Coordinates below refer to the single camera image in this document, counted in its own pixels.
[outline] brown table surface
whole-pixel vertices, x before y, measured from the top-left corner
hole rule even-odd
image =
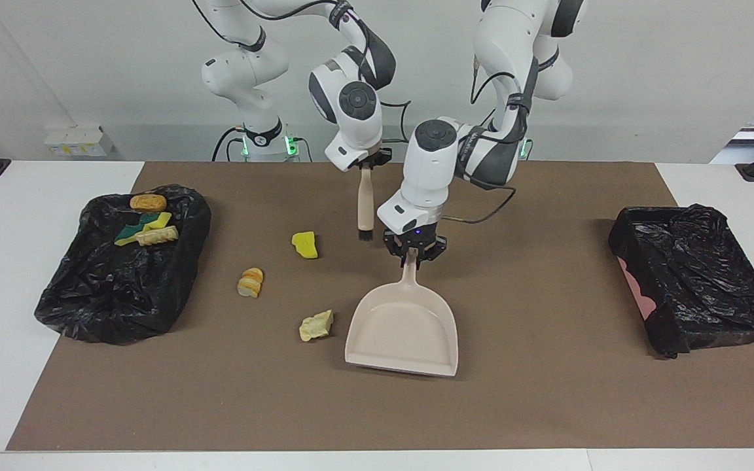
[[[377,200],[400,179],[375,170]],[[419,282],[455,313],[452,379],[344,362],[359,299],[401,274],[379,237],[357,239],[358,182],[329,164],[146,164],[135,191],[179,183],[212,206],[185,312],[135,345],[61,339],[9,450],[754,447],[754,345],[656,360],[607,248],[623,207],[674,205],[655,165],[523,163],[499,215],[440,224],[449,248]],[[450,191],[461,217],[505,196]],[[291,247],[302,230],[320,259]],[[258,299],[234,290],[250,266]],[[302,318],[329,308],[333,337],[302,343]]]

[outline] dustpan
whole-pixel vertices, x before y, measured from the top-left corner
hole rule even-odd
[[[455,376],[456,320],[444,298],[416,281],[410,250],[398,283],[376,287],[353,313],[345,361],[420,375]]]

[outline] white table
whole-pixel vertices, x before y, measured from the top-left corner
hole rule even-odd
[[[0,469],[754,470],[754,449],[4,453],[58,339],[33,318],[39,293],[74,237],[86,202],[128,193],[141,167],[14,162],[0,177]],[[658,164],[658,169],[680,205],[703,203],[724,212],[754,265],[754,184],[730,166]]]

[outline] trash bag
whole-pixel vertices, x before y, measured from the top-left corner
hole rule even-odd
[[[754,269],[717,209],[626,208],[609,243],[659,355],[754,342]]]
[[[86,342],[123,345],[170,330],[185,307],[206,244],[211,209],[195,190],[167,185],[161,194],[179,239],[117,247],[116,236],[138,223],[132,194],[108,194],[87,203],[81,224],[34,312],[39,322]]]

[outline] wooden handle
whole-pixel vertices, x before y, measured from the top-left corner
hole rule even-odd
[[[371,169],[365,167],[359,172],[357,226],[360,230],[374,230],[374,189],[371,186]]]

